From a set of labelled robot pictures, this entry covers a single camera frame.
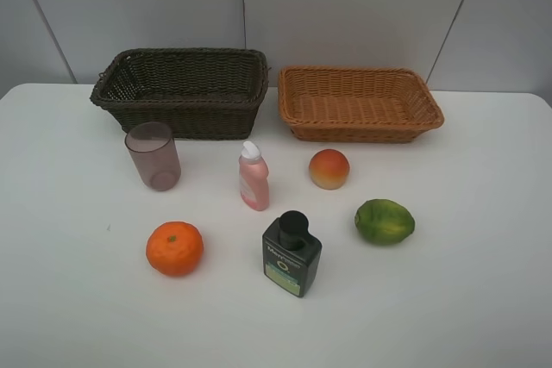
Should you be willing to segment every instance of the white bottle cap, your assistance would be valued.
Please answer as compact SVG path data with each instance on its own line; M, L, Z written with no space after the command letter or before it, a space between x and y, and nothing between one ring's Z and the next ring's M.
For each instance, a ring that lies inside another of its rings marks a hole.
M241 156L244 159L260 159L260 149L253 142L245 141L241 150Z

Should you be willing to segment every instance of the peach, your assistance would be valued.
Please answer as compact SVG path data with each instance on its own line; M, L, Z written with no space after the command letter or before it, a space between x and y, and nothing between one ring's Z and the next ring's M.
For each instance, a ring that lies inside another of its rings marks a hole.
M310 160L312 182L325 190L339 189L347 181L347 158L337 150L322 150Z

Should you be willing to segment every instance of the dish soap bottle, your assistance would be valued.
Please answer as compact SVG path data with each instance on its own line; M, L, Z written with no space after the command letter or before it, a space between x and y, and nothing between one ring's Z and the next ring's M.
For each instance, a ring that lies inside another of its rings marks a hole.
M251 141L243 143L240 164L241 198L253 210L268 207L268 166L259 148Z
M288 211L262 235L265 275L291 294L303 297L317 275L320 240L309 233L303 213Z

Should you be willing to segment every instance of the basket rim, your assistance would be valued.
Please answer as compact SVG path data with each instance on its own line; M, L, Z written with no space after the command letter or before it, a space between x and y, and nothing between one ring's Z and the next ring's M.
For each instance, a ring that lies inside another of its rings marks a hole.
M113 99L102 97L103 89L109 84L119 65L124 59L136 54L153 55L171 55L175 53L196 53L196 54L234 54L254 56L260 63L262 78L258 88L255 88L254 94L249 99L232 101L223 98L210 97L209 99L186 98L164 100L128 100ZM102 109L124 109L124 108L160 108L160 109L179 109L179 108L203 108L213 109L252 109L259 107L265 98L268 89L268 64L265 54L255 49L239 49L230 47L169 47L169 48L134 48L120 52L110 63L107 69L99 74L99 80L92 89L91 101Z
M315 120L305 121L296 116L292 116L288 113L285 106L286 100L286 82L285 76L288 72L388 72L388 73L402 73L410 75L416 79L420 85L422 93L428 98L431 108L435 111L436 117L432 121L426 122L382 122L382 121L326 121ZM282 68L278 77L278 109L282 120L290 127L300 127L308 129L351 129L351 128L364 128L370 127L370 129L380 130L397 130L397 131L428 131L430 129L436 129L441 127L444 123L444 115L441 108L435 101L435 98L431 95L427 84L422 78L413 70L404 67L362 67L362 66L335 66L335 65L289 65Z

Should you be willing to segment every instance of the wicker basket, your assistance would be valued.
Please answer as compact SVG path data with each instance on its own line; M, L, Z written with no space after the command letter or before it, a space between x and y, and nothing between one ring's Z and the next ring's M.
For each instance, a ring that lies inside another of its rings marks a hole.
M407 69L288 66L279 113L307 141L410 142L444 122L425 82Z
M267 92L267 59L245 49L133 49L115 57L91 95L128 132L164 122L175 138L242 140Z

